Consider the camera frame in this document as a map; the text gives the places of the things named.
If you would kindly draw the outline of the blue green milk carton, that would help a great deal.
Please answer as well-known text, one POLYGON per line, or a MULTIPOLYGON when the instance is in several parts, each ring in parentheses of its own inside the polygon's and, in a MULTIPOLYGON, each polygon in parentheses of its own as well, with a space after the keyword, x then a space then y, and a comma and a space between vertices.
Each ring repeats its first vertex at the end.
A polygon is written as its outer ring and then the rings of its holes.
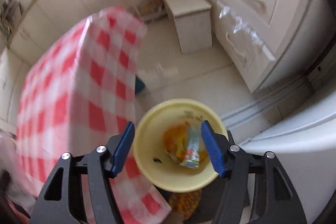
POLYGON ((197 126, 187 125, 187 145, 181 166, 199 168, 201 130, 197 126))

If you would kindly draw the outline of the orange peel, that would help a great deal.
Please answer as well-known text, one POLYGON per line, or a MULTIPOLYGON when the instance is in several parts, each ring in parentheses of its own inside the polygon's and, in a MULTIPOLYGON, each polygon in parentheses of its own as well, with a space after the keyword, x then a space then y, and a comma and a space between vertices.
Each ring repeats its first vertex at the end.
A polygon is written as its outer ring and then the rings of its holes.
MULTIPOLYGON (((162 137, 166 153, 175 163, 177 163, 177 165, 180 165, 185 155, 187 145, 187 125, 191 124, 185 122, 184 124, 171 127, 164 132, 162 137)), ((207 158, 207 152, 201 136, 199 166, 207 158)))

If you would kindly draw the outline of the yellow trash bin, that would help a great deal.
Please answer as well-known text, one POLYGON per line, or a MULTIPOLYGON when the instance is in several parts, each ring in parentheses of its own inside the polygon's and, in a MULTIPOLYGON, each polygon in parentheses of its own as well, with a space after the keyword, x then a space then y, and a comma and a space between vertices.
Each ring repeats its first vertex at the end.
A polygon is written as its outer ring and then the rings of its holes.
POLYGON ((140 120, 133 142, 141 173, 155 186, 185 193, 208 186, 218 177, 201 138, 201 124, 226 136, 219 116, 206 105, 189 99, 162 102, 140 120))

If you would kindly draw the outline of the red white checkered tablecloth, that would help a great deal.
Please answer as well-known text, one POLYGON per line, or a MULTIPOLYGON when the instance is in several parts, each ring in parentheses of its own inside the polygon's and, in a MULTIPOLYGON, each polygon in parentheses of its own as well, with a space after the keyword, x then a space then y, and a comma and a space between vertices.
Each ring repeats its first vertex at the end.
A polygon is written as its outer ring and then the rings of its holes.
POLYGON ((116 177, 110 138, 134 123, 146 26, 121 7, 88 16, 29 71, 17 117, 19 162, 37 196, 31 223, 161 223, 171 208, 130 148, 116 177))

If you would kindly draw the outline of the small white stool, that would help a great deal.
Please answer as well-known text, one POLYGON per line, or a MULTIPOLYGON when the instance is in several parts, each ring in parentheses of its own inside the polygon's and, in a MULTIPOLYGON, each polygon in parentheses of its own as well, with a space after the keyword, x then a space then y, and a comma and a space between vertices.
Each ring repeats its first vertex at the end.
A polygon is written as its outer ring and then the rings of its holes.
POLYGON ((211 8, 207 0, 163 0, 174 21, 181 52, 193 53, 212 47, 211 8))

